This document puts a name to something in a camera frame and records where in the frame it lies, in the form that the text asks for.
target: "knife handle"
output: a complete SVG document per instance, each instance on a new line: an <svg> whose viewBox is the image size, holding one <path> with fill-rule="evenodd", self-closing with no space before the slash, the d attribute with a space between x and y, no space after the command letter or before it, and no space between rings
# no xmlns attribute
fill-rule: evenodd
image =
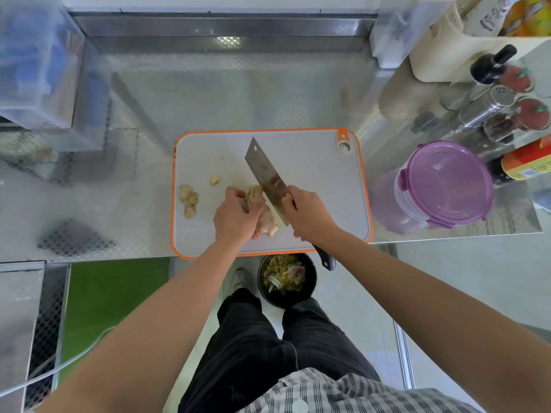
<svg viewBox="0 0 551 413"><path fill-rule="evenodd" d="M317 250L318 254L320 255L321 263L323 264L323 266L329 271L335 271L335 268L337 267L337 261L334 259L334 257L329 255L320 247L315 246L314 244L313 248Z"/></svg>

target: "black bowl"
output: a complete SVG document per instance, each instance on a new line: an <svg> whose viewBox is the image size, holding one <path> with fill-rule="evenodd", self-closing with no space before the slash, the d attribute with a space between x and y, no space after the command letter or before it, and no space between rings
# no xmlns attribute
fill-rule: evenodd
<svg viewBox="0 0 551 413"><path fill-rule="evenodd" d="M305 281L302 284L302 290L287 291L285 294L282 294L276 289L273 289L272 292L268 292L268 287L264 285L264 270L266 269L266 265L268 265L270 259L272 259L275 255L267 255L262 260L256 275L258 290L260 291L260 294L262 294L262 297L264 297L265 300L271 305L275 305L276 307L282 309L287 309L311 297L314 289L316 288L316 266L313 264L310 257L305 253L295 253L294 255L299 259L305 268Z"/></svg>

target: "white sneaker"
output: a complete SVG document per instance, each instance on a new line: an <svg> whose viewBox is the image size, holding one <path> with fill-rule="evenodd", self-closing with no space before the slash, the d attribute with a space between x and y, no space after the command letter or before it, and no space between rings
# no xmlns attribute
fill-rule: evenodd
<svg viewBox="0 0 551 413"><path fill-rule="evenodd" d="M251 285L251 274L244 268L238 268L231 276L228 296L232 295L234 291L238 289L247 289L252 292Z"/></svg>

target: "plaid shirt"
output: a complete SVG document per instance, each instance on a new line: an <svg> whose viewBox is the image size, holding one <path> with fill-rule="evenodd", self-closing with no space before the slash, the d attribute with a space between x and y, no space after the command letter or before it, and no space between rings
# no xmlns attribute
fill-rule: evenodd
<svg viewBox="0 0 551 413"><path fill-rule="evenodd" d="M355 374L335 381L313 368L280 379L238 413L480 413L435 389L397 390Z"/></svg>

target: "green mat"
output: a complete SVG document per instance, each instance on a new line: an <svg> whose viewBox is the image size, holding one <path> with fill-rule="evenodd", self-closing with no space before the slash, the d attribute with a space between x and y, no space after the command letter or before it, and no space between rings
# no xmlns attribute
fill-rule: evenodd
<svg viewBox="0 0 551 413"><path fill-rule="evenodd" d="M168 281L169 258L76 263L71 268L62 362L116 326ZM59 382L78 361L61 370Z"/></svg>

